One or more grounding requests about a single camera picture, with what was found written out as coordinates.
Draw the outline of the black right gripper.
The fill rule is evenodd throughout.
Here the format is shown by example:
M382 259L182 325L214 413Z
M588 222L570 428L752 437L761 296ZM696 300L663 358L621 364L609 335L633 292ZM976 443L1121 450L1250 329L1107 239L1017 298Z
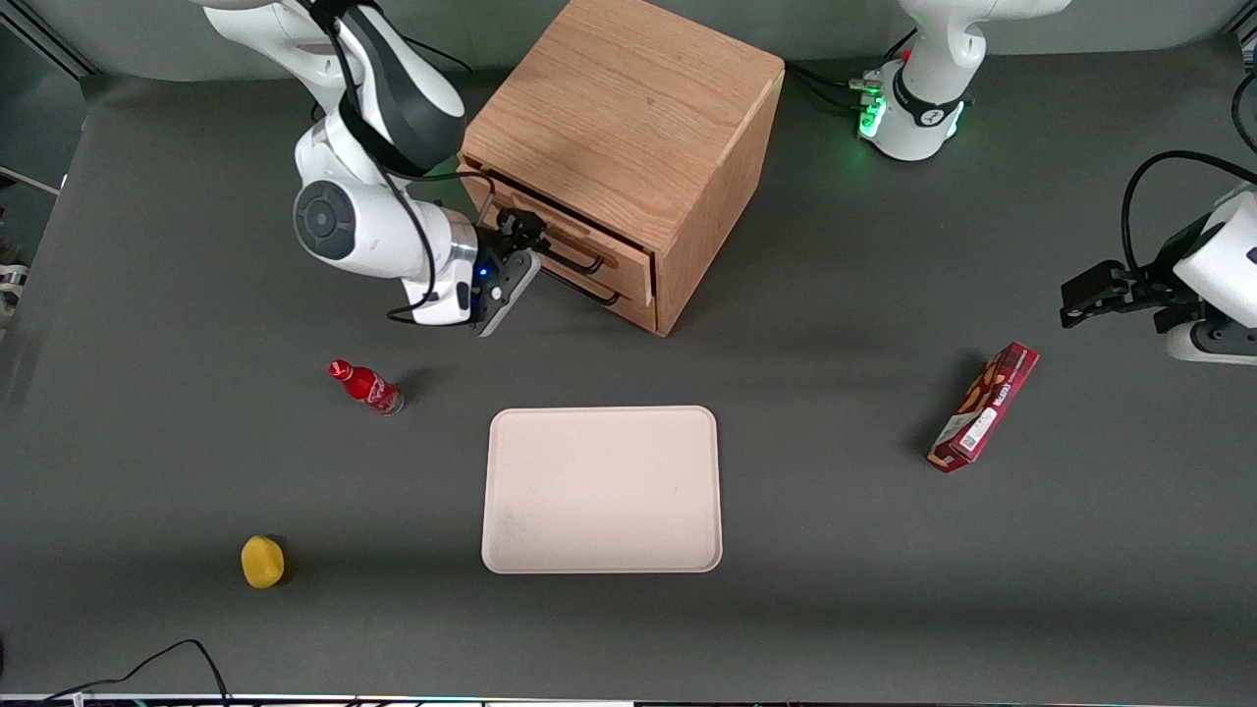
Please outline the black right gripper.
M534 213L503 208L500 233L476 229L476 260L471 267L471 330L497 330L522 294L522 254L549 252L546 223Z

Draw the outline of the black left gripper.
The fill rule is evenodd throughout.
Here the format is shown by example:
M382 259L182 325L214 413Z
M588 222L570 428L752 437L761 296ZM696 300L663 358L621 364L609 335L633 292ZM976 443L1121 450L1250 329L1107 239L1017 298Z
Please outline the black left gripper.
M1202 320L1205 304L1177 276L1175 265L1194 250L1208 220L1208 216L1199 216L1168 237L1156 255L1141 265L1134 255L1134 247L1129 245L1128 268L1143 277L1143 286L1139 286L1135 274L1112 259L1100 260L1065 282L1060 287L1063 301L1060 308L1061 327L1073 328L1095 316L1144 309L1146 299L1163 308L1154 313L1154 326L1159 335Z

